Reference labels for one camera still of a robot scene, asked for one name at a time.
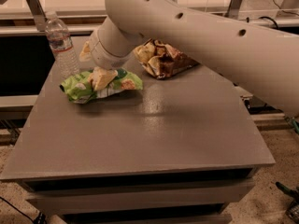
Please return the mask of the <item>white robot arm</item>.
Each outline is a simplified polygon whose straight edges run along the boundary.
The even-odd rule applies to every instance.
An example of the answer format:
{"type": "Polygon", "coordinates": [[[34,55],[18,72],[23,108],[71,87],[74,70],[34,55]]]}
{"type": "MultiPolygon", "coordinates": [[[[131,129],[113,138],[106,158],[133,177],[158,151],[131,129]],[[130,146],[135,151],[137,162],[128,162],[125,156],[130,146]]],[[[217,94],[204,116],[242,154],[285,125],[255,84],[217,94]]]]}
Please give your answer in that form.
{"type": "Polygon", "coordinates": [[[184,52],[286,116],[299,116],[299,36],[181,7],[172,0],[105,0],[89,38],[93,61],[121,67],[153,38],[184,52]]]}

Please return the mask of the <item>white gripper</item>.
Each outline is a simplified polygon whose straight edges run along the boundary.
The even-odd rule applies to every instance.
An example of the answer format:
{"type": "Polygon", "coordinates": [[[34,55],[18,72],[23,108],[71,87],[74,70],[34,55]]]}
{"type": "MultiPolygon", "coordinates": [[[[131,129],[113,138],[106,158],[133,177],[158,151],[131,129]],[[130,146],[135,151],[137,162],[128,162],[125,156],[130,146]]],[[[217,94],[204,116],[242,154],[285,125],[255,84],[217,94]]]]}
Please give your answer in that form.
{"type": "Polygon", "coordinates": [[[104,89],[118,75],[118,72],[112,69],[121,68],[130,58],[131,53],[118,57],[106,51],[100,41],[98,29],[92,32],[89,42],[84,43],[79,54],[81,62],[93,59],[94,63],[99,66],[96,66],[88,77],[88,82],[94,91],[104,89]]]}

